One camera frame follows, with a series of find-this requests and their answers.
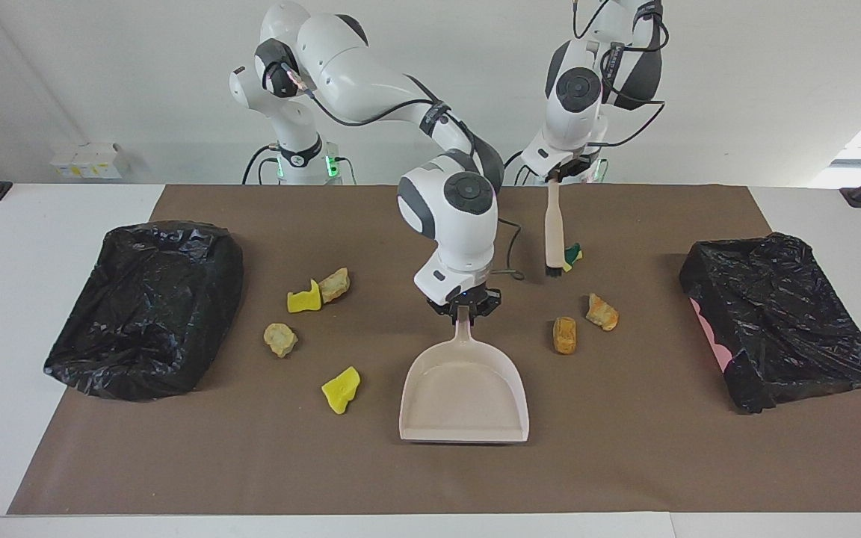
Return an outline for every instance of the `bin lined with trash bag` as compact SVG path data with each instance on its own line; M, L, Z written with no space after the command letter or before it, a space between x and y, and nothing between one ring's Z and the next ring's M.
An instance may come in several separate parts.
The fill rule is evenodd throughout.
M228 229L185 221L112 229L45 374L100 398L189 392L232 326L243 280Z
M739 408L861 389L861 331L799 238L697 242L679 281Z

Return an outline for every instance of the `yellow object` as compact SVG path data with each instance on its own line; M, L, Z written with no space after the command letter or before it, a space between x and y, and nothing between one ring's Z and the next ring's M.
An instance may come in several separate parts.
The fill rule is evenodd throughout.
M288 312L294 314L305 310L321 310L321 289L311 279L311 291L288 292Z
M321 390L327 396L327 405L331 406L338 415L344 415L348 402L358 394L359 384L361 384L361 374L358 374L354 367L348 367L341 372L341 375L321 385Z

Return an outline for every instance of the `pink object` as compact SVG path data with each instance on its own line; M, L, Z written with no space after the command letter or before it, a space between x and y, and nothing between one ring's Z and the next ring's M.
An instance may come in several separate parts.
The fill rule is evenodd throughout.
M717 344L717 339L715 339L713 334L713 327L710 327L709 322L703 317L703 314L700 314L700 304L692 299L690 299L690 303L693 303L693 310L697 311L697 317L700 318L700 326L703 326L706 340L710 341L710 347L713 348L713 354L717 357L717 363L720 363L720 370L726 371L726 367L732 362L732 353L724 345Z

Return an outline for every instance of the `dustpan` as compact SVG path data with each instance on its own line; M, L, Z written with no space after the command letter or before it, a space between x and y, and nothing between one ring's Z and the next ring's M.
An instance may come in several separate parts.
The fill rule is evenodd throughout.
M471 337L459 307L454 340L429 347L407 372L401 439L409 442L525 442L530 416L523 382L510 357Z

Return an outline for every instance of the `cable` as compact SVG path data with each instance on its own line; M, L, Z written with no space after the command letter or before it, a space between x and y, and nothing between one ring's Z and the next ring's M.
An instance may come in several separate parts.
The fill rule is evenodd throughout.
M524 276L524 273L522 271L517 271L517 269L513 269L513 267L510 266L510 255L513 252L513 243L516 242L517 235L520 235L520 232L523 231L523 226L520 226L516 222L511 222L504 218L498 218L496 220L502 224L513 226L513 228L516 228L516 231L513 232L513 236L512 238L510 238L510 244L507 245L507 268L491 271L491 275L510 275L511 278L515 280L526 279L526 276Z
M590 30L593 21L597 20L597 17L600 15L600 11L604 10L604 6L609 4L609 0L604 0L600 4L600 7L594 11L593 16L590 18L590 22L587 23L587 26L584 27L584 30L581 31L579 35L577 35L577 4L580 3L580 0L573 0L573 36L577 38L577 40L583 40L584 35L587 35L587 32Z
M263 185L263 181L261 181L261 168L264 167L265 163L277 163L277 157L267 157L267 159L261 161L257 164L257 184Z
M609 50L609 51L604 52L604 55L602 56L602 58L600 58L601 64L605 64L605 62L607 62L607 58L611 54L611 52L613 52L613 51ZM607 89L609 89L609 91L613 92L614 94L616 94L618 96L622 96L622 98L624 98L624 99L629 99L629 101L635 101L635 102L643 103L643 105L660 105L660 107L656 109L656 112L653 113L653 115L650 116L648 120L646 120L646 123L643 123L643 126L641 126L639 129L637 129L636 132L633 133L632 135L629 135L628 137L626 137L626 139L620 140L620 142L612 142L612 143L609 143L609 142L590 142L590 143L587 143L587 147L616 147L616 146L622 146L623 144L628 143L630 140L635 139L635 137L637 137L640 133L645 132L646 128L650 126L650 123L655 122L656 117L660 115L660 112L663 112L663 109L667 105L667 102L665 102L665 101L647 101L646 99L637 99L637 98L635 98L635 96L628 96L625 93L620 92L618 89L614 88L611 85L611 83L609 83L609 81L607 81L607 78L605 76L603 76L601 78L601 81L602 81L602 83L604 83L604 86L607 87Z
M254 154L252 155L252 158L250 158L250 160L248 161L248 166L245 167L245 173L241 177L241 184L242 185L245 185L248 183L248 174L250 173L250 168L252 166L254 166L254 161L257 160L259 155L261 153L264 153L265 151L275 150L275 149L277 149L277 145L274 143L269 143L267 146L261 146L261 149L254 152Z
M520 167L520 168L516 171L516 176L513 178L513 186L514 186L514 187L516 187L517 185L519 185L519 184L520 184L520 173L522 173L522 171L523 171L523 170L524 170L524 168L523 168L523 167Z
M334 161L337 163L348 161L348 167L351 168L351 183L358 184L358 178L354 177L354 163L348 157L335 157Z
M338 118L337 116L332 114L330 110L325 108L324 105L322 105L322 103L320 101L318 101L317 96L315 96L313 93L310 93L310 90L308 91L307 95L310 96L311 101L313 101L315 103L315 105L317 105L318 108L321 109L321 112L324 112L325 115L328 116L328 118L335 120L335 122L337 122L337 123L341 123L342 126L347 126L347 127L367 126L367 125L369 125L369 123L377 122L377 120L382 120L383 118L386 118L391 113L397 112L398 110L404 108L404 106L411 106L411 105L430 105L430 106L433 106L434 105L433 101L428 101L428 99L411 99L410 101L400 102L397 105L394 105L394 106L390 107L389 109L385 110L384 112L379 113L377 116L373 116L371 118L363 120L363 122L345 122L345 120Z
M443 102L441 101L441 99L438 99L437 96L435 96L433 92L431 92L431 90L427 88L426 85L424 85L424 82L420 82L420 80L417 79L416 76L404 76L410 78L411 81L413 81L414 84L417 85L417 88L420 88L421 92L424 92L424 95L428 96L428 99L430 99L431 101L431 106L437 105L438 102ZM474 132L472 132L472 130L467 126L467 123L461 122L461 120L454 118L454 115L451 114L450 110L445 110L444 115L450 118L451 121L454 122L457 127L459 127L460 131L464 133L464 136L467 137L468 142L471 144L471 153L469 153L469 155L471 157L474 157L474 154L478 152L478 150L476 149L476 146L478 145L478 136L476 136Z
M506 161L504 161L503 162L503 170L506 170L507 167L509 167L510 164L513 163L513 160L516 159L517 157L521 156L522 154L523 154L523 150L517 151L517 153L514 153L512 156L510 156L510 159L507 159Z
M656 47L655 49L652 49L650 47L624 47L624 49L623 49L624 51L656 52L656 51L659 51L659 50L663 49L664 47L666 47L666 45L670 44L670 29L667 28L667 25L663 24L663 17L656 14L656 13L654 13L652 16L653 16L653 18L656 19L656 24L659 25L660 30L663 31L663 35L666 35L666 40L663 40L663 42L660 43L660 45L658 47Z
M534 177L540 177L540 175L539 175L539 174L535 173L535 171L533 170L533 168L530 168L529 166L526 166L526 164L523 164L523 167L524 167L524 168L526 168L526 170L527 170L527 175L523 176L523 184L524 184L524 185L526 185L526 184L527 184L527 180L529 180L529 179L530 179L530 174L533 174L533 175L534 175Z

